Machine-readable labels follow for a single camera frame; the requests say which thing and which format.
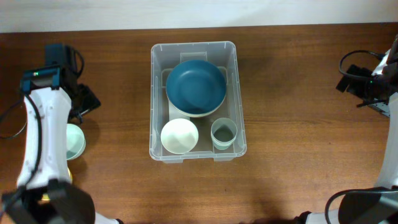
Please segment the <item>yellow small bowl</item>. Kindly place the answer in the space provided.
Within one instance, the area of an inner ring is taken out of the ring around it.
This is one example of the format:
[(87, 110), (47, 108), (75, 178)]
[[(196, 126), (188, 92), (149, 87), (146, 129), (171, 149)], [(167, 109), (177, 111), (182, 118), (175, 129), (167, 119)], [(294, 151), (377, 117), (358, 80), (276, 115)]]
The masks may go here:
[[(73, 176), (72, 176), (72, 173), (71, 173), (70, 169), (68, 169), (68, 176), (69, 176), (71, 182), (73, 182)], [(50, 200), (49, 195), (48, 194), (43, 194), (43, 196), (41, 198), (41, 201), (48, 202), (49, 200)]]

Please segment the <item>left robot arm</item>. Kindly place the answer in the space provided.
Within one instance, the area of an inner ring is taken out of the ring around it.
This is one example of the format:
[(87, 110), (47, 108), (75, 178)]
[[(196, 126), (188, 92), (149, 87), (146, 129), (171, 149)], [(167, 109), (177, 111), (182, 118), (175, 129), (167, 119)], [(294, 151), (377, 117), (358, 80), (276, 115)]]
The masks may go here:
[(61, 65), (28, 70), (21, 79), (27, 113), (25, 155), (17, 189), (2, 195), (14, 223), (120, 223), (96, 212), (89, 194), (72, 184), (67, 121), (77, 75)]

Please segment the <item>cream plastic cup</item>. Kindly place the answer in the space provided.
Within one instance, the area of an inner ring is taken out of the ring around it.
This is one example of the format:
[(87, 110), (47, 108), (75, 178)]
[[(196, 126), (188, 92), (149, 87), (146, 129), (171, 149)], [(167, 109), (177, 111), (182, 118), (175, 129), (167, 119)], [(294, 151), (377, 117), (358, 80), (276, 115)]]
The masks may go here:
[(213, 144), (216, 147), (230, 147), (232, 143), (234, 143), (236, 138), (232, 138), (229, 141), (220, 141), (219, 139), (215, 138), (214, 136), (212, 137)]

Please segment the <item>beige bowl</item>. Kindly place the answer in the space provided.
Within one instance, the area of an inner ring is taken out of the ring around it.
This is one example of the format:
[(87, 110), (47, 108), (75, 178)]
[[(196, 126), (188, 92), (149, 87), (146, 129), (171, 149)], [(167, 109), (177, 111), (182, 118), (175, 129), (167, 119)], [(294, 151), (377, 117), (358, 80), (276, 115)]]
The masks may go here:
[(181, 114), (183, 114), (183, 115), (185, 115), (185, 116), (188, 116), (188, 117), (192, 117), (192, 118), (201, 118), (201, 117), (208, 116), (208, 115), (214, 113), (215, 111), (217, 111), (217, 110), (221, 107), (221, 105), (225, 102), (225, 99), (226, 99), (226, 98), (224, 98), (224, 100), (220, 103), (220, 105), (218, 105), (214, 110), (212, 110), (212, 111), (210, 111), (210, 112), (207, 112), (207, 113), (201, 113), (201, 114), (191, 114), (191, 113), (183, 112), (182, 110), (178, 109), (170, 100), (168, 100), (168, 101), (169, 101), (169, 104), (170, 104), (174, 109), (176, 109), (179, 113), (181, 113)]

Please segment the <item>grey plastic cup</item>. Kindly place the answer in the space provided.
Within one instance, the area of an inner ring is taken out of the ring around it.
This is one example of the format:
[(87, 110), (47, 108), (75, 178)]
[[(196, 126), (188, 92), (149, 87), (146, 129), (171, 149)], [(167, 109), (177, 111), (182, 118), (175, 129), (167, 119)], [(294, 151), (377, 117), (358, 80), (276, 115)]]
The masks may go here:
[(220, 141), (229, 141), (232, 138), (236, 138), (237, 132), (236, 123), (229, 118), (219, 118), (211, 126), (211, 137), (214, 136)]

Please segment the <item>mint green small bowl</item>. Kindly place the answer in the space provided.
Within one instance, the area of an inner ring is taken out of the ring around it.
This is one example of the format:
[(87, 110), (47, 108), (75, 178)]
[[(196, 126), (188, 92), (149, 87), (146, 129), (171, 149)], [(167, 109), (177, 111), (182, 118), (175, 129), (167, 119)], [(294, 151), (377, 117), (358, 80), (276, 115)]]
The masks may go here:
[(67, 160), (80, 157), (86, 148), (86, 139), (81, 128), (75, 124), (67, 124)]

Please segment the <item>white small bowl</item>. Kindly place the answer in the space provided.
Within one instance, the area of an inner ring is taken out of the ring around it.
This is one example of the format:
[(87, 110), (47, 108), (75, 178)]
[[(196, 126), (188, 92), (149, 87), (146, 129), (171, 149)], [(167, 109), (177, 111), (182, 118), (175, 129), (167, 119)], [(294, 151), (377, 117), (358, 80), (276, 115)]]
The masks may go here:
[(197, 145), (199, 133), (197, 127), (190, 120), (177, 118), (165, 124), (160, 139), (167, 151), (174, 154), (185, 154)]

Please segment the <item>dark blue bowl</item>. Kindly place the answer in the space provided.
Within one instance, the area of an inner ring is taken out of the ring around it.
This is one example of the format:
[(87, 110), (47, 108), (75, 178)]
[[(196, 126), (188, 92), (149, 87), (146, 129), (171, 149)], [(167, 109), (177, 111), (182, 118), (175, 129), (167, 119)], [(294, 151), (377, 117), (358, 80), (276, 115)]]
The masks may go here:
[(214, 112), (224, 102), (227, 81), (212, 63), (189, 60), (172, 69), (165, 89), (176, 109), (190, 116), (201, 116)]

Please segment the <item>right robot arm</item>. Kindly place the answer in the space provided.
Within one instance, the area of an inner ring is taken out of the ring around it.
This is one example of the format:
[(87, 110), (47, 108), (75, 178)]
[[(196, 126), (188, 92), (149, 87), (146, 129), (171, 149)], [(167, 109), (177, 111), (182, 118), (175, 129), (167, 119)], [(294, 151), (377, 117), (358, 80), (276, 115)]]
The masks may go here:
[(389, 118), (389, 134), (381, 171), (372, 188), (349, 189), (332, 195), (322, 213), (303, 212), (295, 223), (397, 223), (397, 42), (383, 53), (372, 52), (379, 60), (374, 70), (351, 65), (343, 70), (336, 89), (349, 92)]

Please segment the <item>mint green plastic cup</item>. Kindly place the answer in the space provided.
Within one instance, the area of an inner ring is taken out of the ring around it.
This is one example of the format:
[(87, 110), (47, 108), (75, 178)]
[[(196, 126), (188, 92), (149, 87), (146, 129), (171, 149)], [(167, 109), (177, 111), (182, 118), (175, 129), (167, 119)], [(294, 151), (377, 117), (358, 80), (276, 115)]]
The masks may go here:
[(213, 146), (217, 149), (217, 150), (227, 150), (229, 147), (231, 147), (233, 145), (232, 142), (213, 142)]

